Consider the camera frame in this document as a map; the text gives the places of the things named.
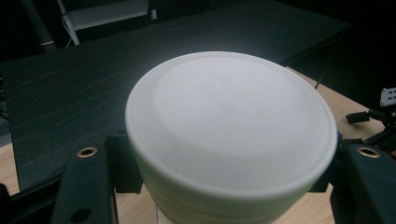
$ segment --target white round lid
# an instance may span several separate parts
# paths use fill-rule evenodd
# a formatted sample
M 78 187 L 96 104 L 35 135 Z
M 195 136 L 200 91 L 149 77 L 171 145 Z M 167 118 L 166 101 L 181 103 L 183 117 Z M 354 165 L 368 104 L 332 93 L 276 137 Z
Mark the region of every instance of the white round lid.
M 193 190 L 230 197 L 312 184 L 336 147 L 332 112 L 291 71 L 232 52 L 177 57 L 145 74 L 129 96 L 135 153 Z

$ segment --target white bowl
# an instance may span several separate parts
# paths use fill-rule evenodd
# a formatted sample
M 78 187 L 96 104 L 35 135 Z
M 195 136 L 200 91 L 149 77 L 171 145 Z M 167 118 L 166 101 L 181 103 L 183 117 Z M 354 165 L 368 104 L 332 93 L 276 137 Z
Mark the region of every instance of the white bowl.
M 146 73 L 126 106 L 139 170 L 175 223 L 264 223 L 332 160 L 332 112 L 302 78 L 232 52 L 184 55 Z

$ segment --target light wood surface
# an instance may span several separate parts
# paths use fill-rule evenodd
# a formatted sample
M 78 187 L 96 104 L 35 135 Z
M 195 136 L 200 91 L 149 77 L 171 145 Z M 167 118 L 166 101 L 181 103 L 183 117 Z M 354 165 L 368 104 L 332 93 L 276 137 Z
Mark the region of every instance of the light wood surface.
M 314 80 L 301 74 L 299 75 L 313 87 L 315 86 L 316 82 Z M 367 108 L 322 85 L 318 87 L 318 92 L 329 104 L 337 123 L 337 130 L 345 138 L 365 139 L 383 130 L 382 123 L 376 120 L 355 125 L 348 124 L 345 115 L 366 111 Z M 0 147 L 0 182 L 7 186 L 11 194 L 19 192 L 11 144 Z M 334 223 L 329 201 L 331 192 L 332 186 L 328 187 L 326 193 L 306 193 L 303 198 L 275 223 Z M 155 223 L 154 202 L 151 200 L 145 187 L 143 187 L 142 193 L 138 195 L 117 194 L 117 205 L 121 224 Z

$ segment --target black table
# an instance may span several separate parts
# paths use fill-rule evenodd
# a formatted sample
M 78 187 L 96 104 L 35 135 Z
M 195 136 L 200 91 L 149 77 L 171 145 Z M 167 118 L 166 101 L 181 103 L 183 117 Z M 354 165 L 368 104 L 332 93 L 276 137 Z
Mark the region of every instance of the black table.
M 288 65 L 349 26 L 276 1 L 247 1 L 3 63 L 20 189 L 59 174 L 70 150 L 124 129 L 131 89 L 159 63 L 223 50 Z

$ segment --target white perforated bracket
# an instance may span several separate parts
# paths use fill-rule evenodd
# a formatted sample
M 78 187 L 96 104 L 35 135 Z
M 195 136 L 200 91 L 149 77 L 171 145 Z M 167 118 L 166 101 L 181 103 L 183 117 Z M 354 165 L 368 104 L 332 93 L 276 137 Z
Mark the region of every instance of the white perforated bracket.
M 383 107 L 388 105 L 396 105 L 396 88 L 384 88 L 384 90 L 382 90 L 380 105 Z

